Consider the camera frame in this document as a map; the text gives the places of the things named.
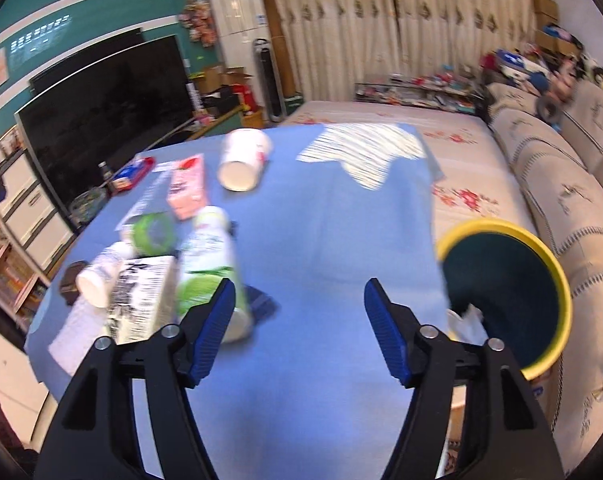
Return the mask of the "white foam fruit net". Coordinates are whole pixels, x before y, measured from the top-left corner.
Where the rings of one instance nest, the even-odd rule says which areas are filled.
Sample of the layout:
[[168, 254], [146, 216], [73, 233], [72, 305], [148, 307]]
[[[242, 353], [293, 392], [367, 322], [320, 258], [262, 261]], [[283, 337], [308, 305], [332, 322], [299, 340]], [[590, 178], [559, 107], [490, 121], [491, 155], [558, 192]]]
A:
[[74, 303], [62, 329], [48, 346], [48, 352], [60, 368], [74, 376], [94, 341], [105, 335], [107, 311], [94, 307], [80, 296]]

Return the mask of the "green white drink carton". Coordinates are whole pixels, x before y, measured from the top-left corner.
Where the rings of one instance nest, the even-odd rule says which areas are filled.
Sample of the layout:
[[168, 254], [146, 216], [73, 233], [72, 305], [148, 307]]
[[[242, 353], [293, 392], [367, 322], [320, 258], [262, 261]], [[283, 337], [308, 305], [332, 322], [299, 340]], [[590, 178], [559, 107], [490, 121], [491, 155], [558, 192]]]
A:
[[146, 340], [176, 320], [178, 261], [173, 256], [128, 260], [110, 294], [104, 334], [116, 344]]

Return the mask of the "small white yogurt bottle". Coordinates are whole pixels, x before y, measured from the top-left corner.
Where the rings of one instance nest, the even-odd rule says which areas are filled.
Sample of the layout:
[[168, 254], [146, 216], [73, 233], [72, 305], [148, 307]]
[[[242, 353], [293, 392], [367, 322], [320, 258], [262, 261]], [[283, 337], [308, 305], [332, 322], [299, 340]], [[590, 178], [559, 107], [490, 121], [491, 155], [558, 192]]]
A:
[[129, 242], [116, 242], [106, 247], [76, 278], [80, 295], [93, 307], [106, 309], [122, 266], [135, 257]]

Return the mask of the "green lid clear jar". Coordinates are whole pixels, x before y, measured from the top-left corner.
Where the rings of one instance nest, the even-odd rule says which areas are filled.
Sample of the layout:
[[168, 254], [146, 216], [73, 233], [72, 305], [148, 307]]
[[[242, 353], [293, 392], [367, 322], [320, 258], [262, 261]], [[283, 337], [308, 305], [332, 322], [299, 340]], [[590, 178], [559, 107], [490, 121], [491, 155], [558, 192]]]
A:
[[141, 257], [171, 255], [176, 247], [176, 227], [167, 212], [142, 214], [132, 224], [132, 245]]

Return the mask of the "green label plastic bottle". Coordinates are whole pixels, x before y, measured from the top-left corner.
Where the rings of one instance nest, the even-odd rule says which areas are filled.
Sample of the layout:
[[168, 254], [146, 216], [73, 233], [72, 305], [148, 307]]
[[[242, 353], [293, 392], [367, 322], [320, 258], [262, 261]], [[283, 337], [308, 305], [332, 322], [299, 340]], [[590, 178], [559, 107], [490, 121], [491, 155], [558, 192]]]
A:
[[224, 209], [208, 205], [197, 211], [193, 223], [180, 248], [176, 312], [183, 318], [190, 309], [207, 304], [224, 278], [231, 280], [235, 307], [222, 340], [231, 344], [246, 338], [254, 326], [236, 264], [231, 220]]

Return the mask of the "pink strawberry milk carton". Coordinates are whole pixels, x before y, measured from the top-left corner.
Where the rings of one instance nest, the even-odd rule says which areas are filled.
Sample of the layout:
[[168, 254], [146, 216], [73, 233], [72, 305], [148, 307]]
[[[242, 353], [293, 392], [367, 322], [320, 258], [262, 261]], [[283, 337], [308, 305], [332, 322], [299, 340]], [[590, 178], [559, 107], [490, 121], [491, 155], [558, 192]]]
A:
[[179, 160], [173, 168], [167, 203], [179, 220], [192, 219], [208, 205], [205, 157], [196, 154]]

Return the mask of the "white paper cup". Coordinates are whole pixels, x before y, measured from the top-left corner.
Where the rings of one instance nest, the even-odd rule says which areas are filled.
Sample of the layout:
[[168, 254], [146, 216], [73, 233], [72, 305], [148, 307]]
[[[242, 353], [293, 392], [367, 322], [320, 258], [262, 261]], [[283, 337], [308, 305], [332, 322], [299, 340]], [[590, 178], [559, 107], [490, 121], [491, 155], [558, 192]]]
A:
[[249, 192], [259, 183], [272, 152], [266, 131], [239, 128], [224, 136], [218, 168], [221, 185], [231, 192]]

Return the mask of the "white plastic bag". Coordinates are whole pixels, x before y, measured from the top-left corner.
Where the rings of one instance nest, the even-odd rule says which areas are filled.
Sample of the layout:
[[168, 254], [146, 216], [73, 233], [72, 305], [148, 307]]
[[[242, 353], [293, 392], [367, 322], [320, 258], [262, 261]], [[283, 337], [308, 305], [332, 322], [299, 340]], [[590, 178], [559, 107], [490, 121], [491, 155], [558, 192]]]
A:
[[481, 346], [488, 340], [484, 328], [484, 315], [479, 309], [470, 304], [460, 314], [451, 309], [447, 311], [448, 335], [451, 339]]

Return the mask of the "yellow rim dark trash bin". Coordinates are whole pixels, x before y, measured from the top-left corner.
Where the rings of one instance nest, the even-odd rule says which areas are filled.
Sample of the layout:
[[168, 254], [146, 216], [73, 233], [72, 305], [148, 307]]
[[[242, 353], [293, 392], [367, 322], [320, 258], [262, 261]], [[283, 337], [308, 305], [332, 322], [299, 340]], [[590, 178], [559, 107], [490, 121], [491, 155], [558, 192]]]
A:
[[481, 218], [440, 236], [436, 254], [450, 309], [477, 308], [487, 336], [505, 343], [527, 380], [550, 370], [571, 333], [573, 300], [548, 246], [512, 222]]

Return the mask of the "glass ashtray bowl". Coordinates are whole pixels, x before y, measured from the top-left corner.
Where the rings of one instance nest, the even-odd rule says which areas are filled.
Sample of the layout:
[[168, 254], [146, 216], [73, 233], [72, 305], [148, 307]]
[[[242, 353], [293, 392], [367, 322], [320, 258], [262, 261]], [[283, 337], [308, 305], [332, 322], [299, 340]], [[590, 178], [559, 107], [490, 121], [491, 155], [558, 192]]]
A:
[[78, 226], [86, 226], [103, 209], [107, 201], [108, 194], [105, 188], [90, 188], [70, 204], [69, 211], [72, 220]]

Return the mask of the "floral pink floor mattress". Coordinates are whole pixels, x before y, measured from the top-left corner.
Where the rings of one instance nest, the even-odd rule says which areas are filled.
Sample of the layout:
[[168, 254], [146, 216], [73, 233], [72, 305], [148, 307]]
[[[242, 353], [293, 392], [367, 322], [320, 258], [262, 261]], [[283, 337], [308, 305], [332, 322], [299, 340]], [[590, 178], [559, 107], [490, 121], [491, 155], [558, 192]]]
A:
[[497, 218], [535, 232], [533, 218], [501, 148], [481, 119], [427, 108], [373, 103], [309, 102], [284, 122], [322, 125], [318, 140], [304, 148], [300, 162], [337, 162], [367, 191], [385, 183], [390, 164], [412, 148], [390, 148], [398, 135], [386, 132], [371, 142], [361, 156], [359, 125], [372, 132], [375, 124], [407, 125], [424, 145], [433, 176], [434, 237], [469, 219]]

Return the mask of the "blue tissue pack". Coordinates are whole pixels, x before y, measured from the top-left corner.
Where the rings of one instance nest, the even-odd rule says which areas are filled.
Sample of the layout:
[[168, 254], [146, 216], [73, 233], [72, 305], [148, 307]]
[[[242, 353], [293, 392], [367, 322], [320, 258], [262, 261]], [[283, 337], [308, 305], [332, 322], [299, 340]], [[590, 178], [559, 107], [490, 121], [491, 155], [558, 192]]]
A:
[[138, 180], [143, 177], [145, 171], [145, 159], [137, 159], [129, 162], [112, 177], [112, 186], [117, 192], [126, 192], [134, 188]]

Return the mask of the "clear water bottle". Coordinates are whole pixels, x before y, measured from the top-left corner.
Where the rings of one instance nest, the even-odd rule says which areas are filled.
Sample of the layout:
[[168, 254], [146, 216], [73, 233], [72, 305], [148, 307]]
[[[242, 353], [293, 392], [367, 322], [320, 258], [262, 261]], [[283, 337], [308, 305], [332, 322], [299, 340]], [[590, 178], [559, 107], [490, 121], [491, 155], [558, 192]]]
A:
[[111, 184], [112, 176], [114, 175], [107, 165], [107, 162], [100, 162], [98, 164], [98, 168], [100, 168], [100, 174], [102, 175], [103, 181], [106, 185]]

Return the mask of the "beige sofa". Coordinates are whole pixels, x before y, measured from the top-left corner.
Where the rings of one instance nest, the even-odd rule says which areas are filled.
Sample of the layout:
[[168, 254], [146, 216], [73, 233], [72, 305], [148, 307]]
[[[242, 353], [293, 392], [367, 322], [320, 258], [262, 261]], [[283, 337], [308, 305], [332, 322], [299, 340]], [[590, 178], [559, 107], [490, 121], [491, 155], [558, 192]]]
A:
[[572, 472], [603, 434], [603, 90], [579, 80], [557, 129], [536, 116], [531, 94], [506, 84], [488, 94], [490, 127], [571, 289], [573, 324], [548, 407]]

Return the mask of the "blue star tablecloth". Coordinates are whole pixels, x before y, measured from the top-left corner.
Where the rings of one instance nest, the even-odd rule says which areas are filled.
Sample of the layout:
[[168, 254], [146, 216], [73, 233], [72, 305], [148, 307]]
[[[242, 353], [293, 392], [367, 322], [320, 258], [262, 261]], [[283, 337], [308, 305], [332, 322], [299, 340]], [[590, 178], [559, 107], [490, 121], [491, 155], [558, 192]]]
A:
[[377, 191], [337, 162], [297, 156], [322, 125], [274, 128], [273, 151], [247, 193], [216, 177], [219, 136], [162, 148], [158, 162], [203, 154], [210, 202], [235, 226], [242, 281], [272, 307], [249, 336], [226, 344], [211, 374], [187, 393], [222, 479], [377, 479], [388, 463], [411, 394], [392, 378], [364, 309], [379, 280], [391, 301], [428, 325], [446, 324], [448, 300], [434, 254], [424, 145], [407, 125], [359, 125], [362, 148], [397, 133], [412, 148]]

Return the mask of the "large black television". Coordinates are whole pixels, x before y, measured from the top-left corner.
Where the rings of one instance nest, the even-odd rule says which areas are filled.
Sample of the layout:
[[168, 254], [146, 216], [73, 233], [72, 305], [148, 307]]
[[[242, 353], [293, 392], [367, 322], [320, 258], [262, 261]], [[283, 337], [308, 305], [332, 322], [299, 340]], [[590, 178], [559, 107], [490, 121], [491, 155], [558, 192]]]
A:
[[175, 36], [124, 49], [77, 70], [16, 111], [51, 200], [65, 217], [82, 193], [193, 119]]

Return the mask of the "low glass coffee table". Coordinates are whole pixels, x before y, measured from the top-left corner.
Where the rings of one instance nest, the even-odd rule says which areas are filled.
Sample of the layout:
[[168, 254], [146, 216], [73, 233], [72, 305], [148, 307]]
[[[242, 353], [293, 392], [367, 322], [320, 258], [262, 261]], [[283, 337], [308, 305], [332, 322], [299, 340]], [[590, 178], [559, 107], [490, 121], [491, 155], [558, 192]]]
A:
[[414, 78], [371, 76], [369, 81], [355, 83], [355, 100], [465, 115], [477, 115], [486, 104], [476, 84], [452, 74]]

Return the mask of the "pile of plush toys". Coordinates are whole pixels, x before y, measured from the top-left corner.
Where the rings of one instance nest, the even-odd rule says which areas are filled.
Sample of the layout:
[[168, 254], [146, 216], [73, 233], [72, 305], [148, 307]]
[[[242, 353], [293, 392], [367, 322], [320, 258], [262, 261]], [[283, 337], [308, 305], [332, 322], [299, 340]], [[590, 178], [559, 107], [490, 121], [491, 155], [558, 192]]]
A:
[[540, 44], [521, 50], [497, 49], [480, 58], [476, 114], [490, 122], [498, 110], [522, 110], [555, 130], [576, 101], [582, 84], [603, 96], [603, 66], [558, 24], [539, 30]]

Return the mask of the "black tower fan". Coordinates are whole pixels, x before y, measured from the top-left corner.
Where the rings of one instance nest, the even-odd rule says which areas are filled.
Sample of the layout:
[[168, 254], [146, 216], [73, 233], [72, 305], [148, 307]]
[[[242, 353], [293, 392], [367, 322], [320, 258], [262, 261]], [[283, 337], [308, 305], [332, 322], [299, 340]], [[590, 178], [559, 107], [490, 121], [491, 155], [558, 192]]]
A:
[[283, 122], [286, 117], [285, 101], [272, 44], [266, 38], [257, 38], [252, 48], [266, 114], [270, 122]]

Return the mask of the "beige patterned curtains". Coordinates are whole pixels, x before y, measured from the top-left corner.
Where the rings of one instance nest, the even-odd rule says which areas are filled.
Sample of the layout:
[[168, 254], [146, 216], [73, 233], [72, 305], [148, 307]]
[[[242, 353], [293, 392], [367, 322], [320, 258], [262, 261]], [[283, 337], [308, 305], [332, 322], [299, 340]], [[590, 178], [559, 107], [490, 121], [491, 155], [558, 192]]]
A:
[[297, 89], [349, 101], [379, 74], [429, 76], [476, 68], [533, 36], [531, 0], [274, 0]]

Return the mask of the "white standing air conditioner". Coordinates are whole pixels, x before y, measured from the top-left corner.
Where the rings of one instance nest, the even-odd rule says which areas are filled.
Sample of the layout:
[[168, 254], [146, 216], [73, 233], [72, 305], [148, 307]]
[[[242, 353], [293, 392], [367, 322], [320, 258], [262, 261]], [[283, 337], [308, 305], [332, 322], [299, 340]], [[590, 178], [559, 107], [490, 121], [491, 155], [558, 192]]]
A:
[[270, 39], [263, 0], [209, 0], [225, 66], [243, 67], [258, 105], [264, 105], [254, 62], [254, 40]]

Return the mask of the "artificial flower wall decoration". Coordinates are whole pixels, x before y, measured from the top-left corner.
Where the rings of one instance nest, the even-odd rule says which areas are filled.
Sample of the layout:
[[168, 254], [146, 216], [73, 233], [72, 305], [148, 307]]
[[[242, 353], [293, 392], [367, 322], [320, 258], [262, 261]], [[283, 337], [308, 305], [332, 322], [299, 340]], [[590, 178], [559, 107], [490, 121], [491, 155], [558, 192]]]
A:
[[209, 49], [216, 44], [216, 27], [210, 3], [206, 0], [185, 0], [178, 15], [179, 23], [188, 30], [188, 38]]

